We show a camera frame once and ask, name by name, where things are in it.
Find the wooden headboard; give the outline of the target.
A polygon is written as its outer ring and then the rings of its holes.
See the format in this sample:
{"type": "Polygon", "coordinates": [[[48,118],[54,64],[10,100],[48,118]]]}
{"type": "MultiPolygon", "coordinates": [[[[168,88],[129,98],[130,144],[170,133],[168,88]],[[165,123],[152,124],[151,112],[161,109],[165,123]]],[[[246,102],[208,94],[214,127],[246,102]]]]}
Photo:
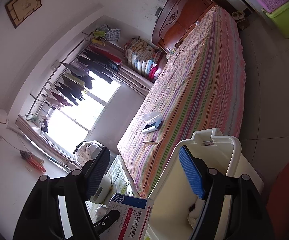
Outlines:
{"type": "Polygon", "coordinates": [[[222,0],[167,0],[156,21],[152,43],[169,53],[204,15],[222,0]]]}

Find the pink curtain right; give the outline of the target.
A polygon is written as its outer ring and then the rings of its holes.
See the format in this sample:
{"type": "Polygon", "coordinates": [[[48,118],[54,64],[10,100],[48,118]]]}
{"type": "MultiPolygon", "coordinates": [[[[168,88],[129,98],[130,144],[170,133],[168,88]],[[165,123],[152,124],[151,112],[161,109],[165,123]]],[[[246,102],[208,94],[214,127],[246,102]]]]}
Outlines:
{"type": "Polygon", "coordinates": [[[148,95],[153,87],[151,81],[124,64],[120,65],[119,71],[114,72],[114,75],[143,98],[148,95]]]}

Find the orange cloth on wall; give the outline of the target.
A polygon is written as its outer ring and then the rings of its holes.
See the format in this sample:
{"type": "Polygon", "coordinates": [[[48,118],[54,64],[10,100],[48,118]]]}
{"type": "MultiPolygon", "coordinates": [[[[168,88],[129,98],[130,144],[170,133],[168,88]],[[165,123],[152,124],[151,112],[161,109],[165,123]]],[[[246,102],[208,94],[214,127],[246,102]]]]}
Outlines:
{"type": "Polygon", "coordinates": [[[31,165],[36,170],[38,170],[38,171],[40,171],[42,173],[46,172],[46,169],[44,167],[44,160],[43,159],[37,157],[36,155],[34,155],[30,151],[20,150],[20,155],[21,155],[22,159],[27,161],[27,163],[29,163],[29,165],[31,165]]]}

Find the cream plastic trash bin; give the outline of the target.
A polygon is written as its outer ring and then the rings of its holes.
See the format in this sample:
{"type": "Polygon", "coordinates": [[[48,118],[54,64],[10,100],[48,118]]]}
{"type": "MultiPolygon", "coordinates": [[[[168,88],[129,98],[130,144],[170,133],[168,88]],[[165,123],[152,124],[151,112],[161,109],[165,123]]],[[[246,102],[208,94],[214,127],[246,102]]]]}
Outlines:
{"type": "Polygon", "coordinates": [[[264,183],[242,154],[240,141],[218,128],[195,131],[179,142],[149,195],[154,202],[147,234],[150,239],[189,239],[190,208],[194,221],[208,198],[208,172],[239,178],[246,174],[258,192],[264,183]]]}

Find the dark framed wall art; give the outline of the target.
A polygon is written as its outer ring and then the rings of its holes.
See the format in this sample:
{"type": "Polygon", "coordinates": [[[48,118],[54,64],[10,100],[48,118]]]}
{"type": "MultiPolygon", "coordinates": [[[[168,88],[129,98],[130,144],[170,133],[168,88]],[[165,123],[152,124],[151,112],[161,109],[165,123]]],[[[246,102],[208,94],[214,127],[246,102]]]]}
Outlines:
{"type": "Polygon", "coordinates": [[[42,2],[41,0],[10,0],[4,7],[16,29],[33,12],[42,7],[42,2]]]}

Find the pink curtain left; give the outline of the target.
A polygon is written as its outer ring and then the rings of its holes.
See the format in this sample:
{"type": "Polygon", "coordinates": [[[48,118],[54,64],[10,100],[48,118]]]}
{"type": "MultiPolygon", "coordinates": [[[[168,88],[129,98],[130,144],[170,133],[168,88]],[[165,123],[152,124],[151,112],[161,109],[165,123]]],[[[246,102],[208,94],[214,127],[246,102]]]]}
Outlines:
{"type": "Polygon", "coordinates": [[[61,166],[67,171],[81,169],[81,166],[77,161],[57,150],[50,142],[36,133],[36,131],[31,128],[31,126],[22,116],[19,115],[17,117],[15,124],[24,134],[24,136],[27,137],[28,140],[30,140],[37,148],[42,150],[42,152],[44,152],[44,154],[47,155],[51,161],[55,162],[57,165],[61,166]]]}

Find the hanging clothes row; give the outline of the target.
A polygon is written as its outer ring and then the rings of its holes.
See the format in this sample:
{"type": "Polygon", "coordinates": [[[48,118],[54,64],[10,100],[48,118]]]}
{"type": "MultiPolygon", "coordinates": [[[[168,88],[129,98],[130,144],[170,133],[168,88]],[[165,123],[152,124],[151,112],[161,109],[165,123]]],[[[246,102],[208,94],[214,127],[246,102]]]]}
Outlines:
{"type": "Polygon", "coordinates": [[[35,117],[43,133],[48,132],[48,124],[65,121],[85,132],[93,128],[119,87],[115,74],[122,61],[105,48],[107,41],[119,37],[119,29],[101,25],[82,41],[84,49],[74,59],[61,61],[60,76],[49,79],[35,97],[35,117]]]}

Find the stack of folded quilts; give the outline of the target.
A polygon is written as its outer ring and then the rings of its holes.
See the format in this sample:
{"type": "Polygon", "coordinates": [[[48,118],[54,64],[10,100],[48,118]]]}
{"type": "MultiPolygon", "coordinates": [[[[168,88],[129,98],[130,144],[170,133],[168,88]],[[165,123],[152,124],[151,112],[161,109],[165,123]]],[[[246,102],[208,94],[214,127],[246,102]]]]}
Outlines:
{"type": "Polygon", "coordinates": [[[168,61],[164,51],[150,46],[139,37],[124,45],[124,57],[132,70],[152,83],[158,79],[168,61]]]}

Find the striped bed cover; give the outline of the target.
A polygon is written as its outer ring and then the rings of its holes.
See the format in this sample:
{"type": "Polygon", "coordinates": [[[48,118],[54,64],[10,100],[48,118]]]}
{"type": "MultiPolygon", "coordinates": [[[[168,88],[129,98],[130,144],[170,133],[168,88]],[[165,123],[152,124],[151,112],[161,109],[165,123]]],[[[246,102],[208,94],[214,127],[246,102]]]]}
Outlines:
{"type": "Polygon", "coordinates": [[[237,24],[215,5],[167,61],[118,143],[141,197],[150,195],[175,146],[193,132],[218,128],[224,135],[239,136],[245,81],[237,24]],[[142,117],[151,112],[160,112],[163,124],[144,134],[142,117]]]}

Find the white appliance with cloth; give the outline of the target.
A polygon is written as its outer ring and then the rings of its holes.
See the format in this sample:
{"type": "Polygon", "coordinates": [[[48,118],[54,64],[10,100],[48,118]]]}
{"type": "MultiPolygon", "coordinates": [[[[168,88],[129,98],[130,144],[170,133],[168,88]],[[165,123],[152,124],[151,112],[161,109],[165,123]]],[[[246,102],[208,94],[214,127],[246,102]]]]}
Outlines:
{"type": "Polygon", "coordinates": [[[77,163],[83,167],[87,161],[96,159],[102,148],[104,148],[104,146],[96,140],[83,141],[76,147],[72,154],[77,163]]]}

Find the red white medicine box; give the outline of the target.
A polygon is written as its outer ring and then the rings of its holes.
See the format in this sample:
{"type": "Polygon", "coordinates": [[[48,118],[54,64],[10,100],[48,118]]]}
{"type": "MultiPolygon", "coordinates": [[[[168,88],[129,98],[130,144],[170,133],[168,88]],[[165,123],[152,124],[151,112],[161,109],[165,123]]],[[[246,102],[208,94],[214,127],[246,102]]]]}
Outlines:
{"type": "Polygon", "coordinates": [[[121,216],[100,235],[100,239],[144,239],[153,204],[154,201],[150,198],[114,194],[109,202],[108,211],[117,210],[121,216]]]}

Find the green plastic bin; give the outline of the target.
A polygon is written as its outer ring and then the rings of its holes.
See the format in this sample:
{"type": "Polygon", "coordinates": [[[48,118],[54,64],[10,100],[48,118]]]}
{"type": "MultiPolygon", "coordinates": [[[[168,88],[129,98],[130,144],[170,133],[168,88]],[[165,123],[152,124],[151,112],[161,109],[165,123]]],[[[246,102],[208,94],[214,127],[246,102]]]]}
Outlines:
{"type": "Polygon", "coordinates": [[[262,11],[272,20],[283,37],[289,38],[289,2],[283,4],[271,13],[264,9],[262,9],[262,11]]]}

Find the grey white notebook case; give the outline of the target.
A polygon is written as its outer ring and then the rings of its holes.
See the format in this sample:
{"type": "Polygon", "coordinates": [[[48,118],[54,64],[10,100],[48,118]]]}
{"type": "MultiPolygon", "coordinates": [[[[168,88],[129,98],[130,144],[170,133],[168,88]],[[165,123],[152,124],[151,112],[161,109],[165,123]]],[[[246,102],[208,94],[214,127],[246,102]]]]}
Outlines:
{"type": "Polygon", "coordinates": [[[142,117],[145,122],[142,133],[147,134],[160,129],[163,119],[160,112],[151,112],[142,117]]]}

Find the yellow checked tablecloth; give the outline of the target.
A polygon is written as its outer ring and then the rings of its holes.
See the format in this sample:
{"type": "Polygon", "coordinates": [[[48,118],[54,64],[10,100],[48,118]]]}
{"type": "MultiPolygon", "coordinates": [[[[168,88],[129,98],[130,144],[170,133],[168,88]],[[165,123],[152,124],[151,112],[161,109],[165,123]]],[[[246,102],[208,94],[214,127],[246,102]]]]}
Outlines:
{"type": "MultiPolygon", "coordinates": [[[[129,196],[134,196],[141,198],[140,195],[136,191],[136,187],[134,185],[133,179],[131,178],[124,161],[120,155],[118,155],[114,161],[112,162],[111,166],[109,167],[106,175],[112,181],[112,189],[107,195],[105,201],[102,203],[108,207],[109,202],[114,194],[120,193],[129,196]]],[[[87,207],[90,210],[90,216],[92,221],[98,222],[95,219],[95,210],[100,206],[100,204],[95,204],[92,202],[87,203],[87,207]]],[[[149,239],[147,230],[144,239],[149,239]]]]}

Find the pink curtain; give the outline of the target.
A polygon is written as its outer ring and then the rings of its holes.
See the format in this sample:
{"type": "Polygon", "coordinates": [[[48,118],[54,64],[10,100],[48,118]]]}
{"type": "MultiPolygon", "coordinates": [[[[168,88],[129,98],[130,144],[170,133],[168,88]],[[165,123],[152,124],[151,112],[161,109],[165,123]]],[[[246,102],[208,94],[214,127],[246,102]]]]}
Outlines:
{"type": "Polygon", "coordinates": [[[19,115],[17,117],[15,124],[24,134],[24,136],[27,137],[28,140],[30,140],[37,148],[42,150],[42,152],[44,152],[44,154],[47,155],[51,161],[55,162],[57,165],[61,166],[67,171],[81,169],[81,166],[77,161],[57,150],[50,142],[36,133],[36,131],[31,128],[31,126],[22,116],[19,115]]]}
{"type": "Polygon", "coordinates": [[[151,81],[124,64],[120,65],[119,71],[114,72],[114,75],[143,98],[148,95],[153,87],[151,81]]]}

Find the white desk organizer box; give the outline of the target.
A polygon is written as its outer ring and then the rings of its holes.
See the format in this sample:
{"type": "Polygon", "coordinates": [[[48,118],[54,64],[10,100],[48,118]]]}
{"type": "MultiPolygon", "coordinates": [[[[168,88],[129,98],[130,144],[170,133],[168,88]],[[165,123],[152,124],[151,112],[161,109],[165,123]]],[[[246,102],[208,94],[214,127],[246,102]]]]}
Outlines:
{"type": "Polygon", "coordinates": [[[100,182],[100,185],[96,191],[96,193],[89,198],[89,201],[95,204],[102,204],[109,192],[112,189],[112,181],[111,179],[105,174],[100,182]]]}

